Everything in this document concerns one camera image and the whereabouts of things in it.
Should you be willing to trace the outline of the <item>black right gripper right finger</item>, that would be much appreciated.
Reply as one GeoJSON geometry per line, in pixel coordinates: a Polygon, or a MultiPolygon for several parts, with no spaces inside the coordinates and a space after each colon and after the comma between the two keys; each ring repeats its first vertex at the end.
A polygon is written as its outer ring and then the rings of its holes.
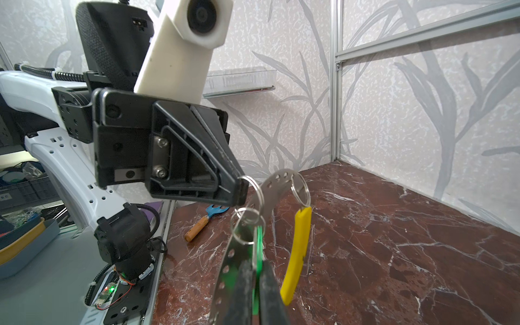
{"type": "Polygon", "coordinates": [[[262,271],[257,277],[257,301],[259,324],[288,325],[290,319],[287,308],[280,296],[280,289],[272,264],[264,260],[262,271]]]}

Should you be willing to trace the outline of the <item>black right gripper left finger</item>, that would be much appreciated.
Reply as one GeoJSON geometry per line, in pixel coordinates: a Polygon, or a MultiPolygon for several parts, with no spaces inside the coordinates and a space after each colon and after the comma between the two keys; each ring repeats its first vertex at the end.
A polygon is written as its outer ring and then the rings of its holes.
{"type": "Polygon", "coordinates": [[[252,325],[253,322],[253,289],[256,272],[251,260],[240,265],[229,308],[223,317],[222,324],[252,325]]]}

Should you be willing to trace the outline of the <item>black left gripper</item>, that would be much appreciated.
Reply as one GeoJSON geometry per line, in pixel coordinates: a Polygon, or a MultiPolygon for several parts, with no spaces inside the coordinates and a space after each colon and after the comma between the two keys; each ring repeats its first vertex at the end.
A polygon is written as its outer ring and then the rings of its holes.
{"type": "Polygon", "coordinates": [[[142,181],[156,199],[245,203],[227,112],[109,87],[96,89],[92,104],[99,187],[142,181]]]}

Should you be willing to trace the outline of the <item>metal keyring with green tags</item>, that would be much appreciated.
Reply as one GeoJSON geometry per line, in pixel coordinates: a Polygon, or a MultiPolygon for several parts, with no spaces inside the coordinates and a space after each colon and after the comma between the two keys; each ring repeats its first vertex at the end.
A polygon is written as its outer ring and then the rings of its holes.
{"type": "MultiPolygon", "coordinates": [[[[245,205],[235,208],[231,216],[230,239],[217,273],[208,316],[209,324],[222,324],[230,305],[239,268],[246,260],[251,260],[256,272],[252,324],[259,324],[257,277],[262,271],[263,261],[269,261],[266,255],[268,230],[272,225],[276,206],[290,194],[297,202],[297,210],[293,218],[292,247],[289,251],[284,278],[282,280],[276,278],[287,312],[299,284],[303,264],[307,259],[312,208],[310,190],[303,176],[297,171],[282,169],[269,176],[263,184],[258,184],[251,177],[247,177],[246,182],[254,188],[254,195],[245,205]]],[[[269,262],[276,276],[274,263],[269,262]]]]}

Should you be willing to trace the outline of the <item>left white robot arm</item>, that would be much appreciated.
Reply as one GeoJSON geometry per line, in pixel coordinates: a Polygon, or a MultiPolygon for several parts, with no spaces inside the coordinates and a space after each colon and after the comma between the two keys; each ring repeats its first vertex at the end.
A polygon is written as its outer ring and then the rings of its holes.
{"type": "Polygon", "coordinates": [[[112,191],[142,182],[155,199],[242,205],[245,174],[230,150],[226,112],[202,106],[213,51],[225,43],[232,1],[165,1],[159,17],[85,1],[75,17],[82,74],[17,64],[1,73],[1,104],[25,149],[62,187],[101,258],[129,282],[151,267],[159,221],[112,191]]]}

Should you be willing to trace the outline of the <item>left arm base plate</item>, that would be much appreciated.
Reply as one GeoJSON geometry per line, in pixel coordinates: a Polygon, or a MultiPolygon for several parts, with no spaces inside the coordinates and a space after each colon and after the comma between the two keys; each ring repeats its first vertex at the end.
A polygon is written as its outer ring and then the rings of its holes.
{"type": "Polygon", "coordinates": [[[123,324],[130,320],[143,322],[150,305],[154,276],[157,273],[155,258],[146,271],[134,280],[127,280],[113,265],[108,270],[110,271],[108,278],[117,283],[117,289],[110,300],[103,305],[102,310],[96,308],[105,313],[102,324],[123,324]]]}

